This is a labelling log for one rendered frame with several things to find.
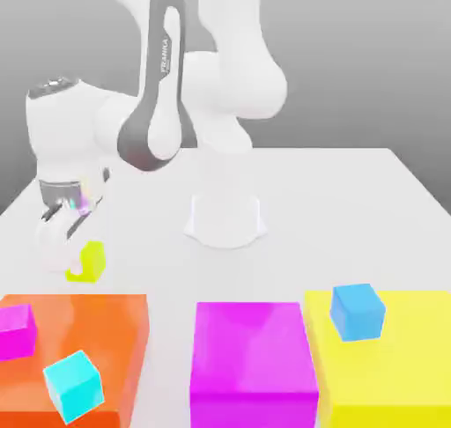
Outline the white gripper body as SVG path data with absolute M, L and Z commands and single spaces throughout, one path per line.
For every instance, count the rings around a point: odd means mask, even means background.
M 83 201 L 80 208 L 61 198 L 41 216 L 36 228 L 36 250 L 50 272 L 81 272 L 81 253 L 90 241 L 99 240 L 100 203 Z

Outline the small lime cube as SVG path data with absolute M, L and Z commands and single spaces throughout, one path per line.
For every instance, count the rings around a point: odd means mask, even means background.
M 95 283 L 106 268 L 104 244 L 101 241 L 90 240 L 82 248 L 79 260 L 81 272 L 73 273 L 70 269 L 65 271 L 69 282 Z

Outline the small magenta cube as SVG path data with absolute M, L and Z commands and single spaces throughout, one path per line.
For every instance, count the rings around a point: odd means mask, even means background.
M 0 361 L 31 357 L 36 337 L 30 304 L 0 307 Z

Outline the small cyan cube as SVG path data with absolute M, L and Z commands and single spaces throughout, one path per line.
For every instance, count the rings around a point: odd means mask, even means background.
M 45 367 L 43 376 L 50 400 L 65 424 L 105 401 L 100 372 L 83 351 Z

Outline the small blue cube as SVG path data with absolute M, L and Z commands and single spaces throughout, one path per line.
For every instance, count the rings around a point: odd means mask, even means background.
M 370 284 L 347 284 L 332 290 L 329 315 L 343 342 L 381 337 L 386 307 Z

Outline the large orange box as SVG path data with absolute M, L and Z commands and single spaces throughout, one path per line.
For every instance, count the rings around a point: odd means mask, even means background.
M 37 325 L 30 358 L 0 361 L 0 428 L 130 428 L 149 336 L 144 295 L 6 295 L 0 308 L 30 304 Z M 65 424 L 43 370 L 83 351 L 100 372 L 105 401 Z

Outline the large magenta box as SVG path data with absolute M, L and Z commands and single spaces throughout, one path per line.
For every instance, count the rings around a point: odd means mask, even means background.
M 315 428 L 319 390 L 296 302 L 200 302 L 190 428 Z

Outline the large yellow box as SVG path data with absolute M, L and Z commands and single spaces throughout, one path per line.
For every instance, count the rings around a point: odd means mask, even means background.
M 451 428 L 451 293 L 384 291 L 378 339 L 341 340 L 329 291 L 303 315 L 319 387 L 320 428 Z

